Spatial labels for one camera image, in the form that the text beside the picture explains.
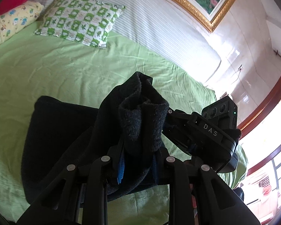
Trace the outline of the black fleece pants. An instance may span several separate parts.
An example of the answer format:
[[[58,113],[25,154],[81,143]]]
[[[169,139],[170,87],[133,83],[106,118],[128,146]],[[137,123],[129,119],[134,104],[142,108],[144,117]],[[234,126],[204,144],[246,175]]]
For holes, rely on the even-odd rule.
[[[35,105],[21,164],[25,197],[32,203],[67,165],[109,156],[108,200],[161,184],[156,154],[168,102],[153,79],[135,72],[99,108],[42,96]]]

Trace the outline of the green white patterned pillow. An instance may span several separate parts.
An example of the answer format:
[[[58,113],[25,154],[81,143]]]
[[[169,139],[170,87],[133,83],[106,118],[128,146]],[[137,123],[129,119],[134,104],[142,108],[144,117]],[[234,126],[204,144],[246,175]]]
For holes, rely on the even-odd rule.
[[[124,10],[125,6],[96,0],[54,0],[34,34],[105,49],[108,35]]]

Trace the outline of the yellow cartoon print pillow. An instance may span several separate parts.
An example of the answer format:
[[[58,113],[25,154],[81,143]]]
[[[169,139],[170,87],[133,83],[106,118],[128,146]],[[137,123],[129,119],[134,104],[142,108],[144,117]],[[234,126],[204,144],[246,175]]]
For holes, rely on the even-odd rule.
[[[0,15],[0,45],[35,22],[43,9],[42,4],[27,1]]]

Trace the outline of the green bed sheet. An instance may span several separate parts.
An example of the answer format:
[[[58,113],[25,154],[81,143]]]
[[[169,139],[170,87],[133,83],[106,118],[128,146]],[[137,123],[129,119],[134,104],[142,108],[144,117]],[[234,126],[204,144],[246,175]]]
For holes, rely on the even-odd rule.
[[[34,34],[34,22],[0,45],[0,213],[17,221],[28,208],[21,181],[24,143],[42,95],[99,107],[117,85],[139,71],[174,109],[200,112],[215,92],[173,62],[111,32],[106,49]]]

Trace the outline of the white striped mattress cover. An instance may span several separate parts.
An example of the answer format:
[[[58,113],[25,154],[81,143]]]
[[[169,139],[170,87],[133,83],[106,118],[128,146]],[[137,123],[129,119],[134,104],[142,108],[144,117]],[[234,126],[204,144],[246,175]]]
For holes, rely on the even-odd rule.
[[[53,0],[31,0],[47,8]],[[124,5],[113,31],[177,64],[193,79],[206,83],[221,59],[184,15],[165,0],[97,0]]]

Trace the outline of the red wooden window frame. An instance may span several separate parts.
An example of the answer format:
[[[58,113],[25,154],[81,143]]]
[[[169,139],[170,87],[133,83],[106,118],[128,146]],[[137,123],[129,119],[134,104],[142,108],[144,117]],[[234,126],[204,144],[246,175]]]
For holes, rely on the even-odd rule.
[[[248,174],[251,174],[281,150],[281,77],[240,127],[240,145],[248,159]]]

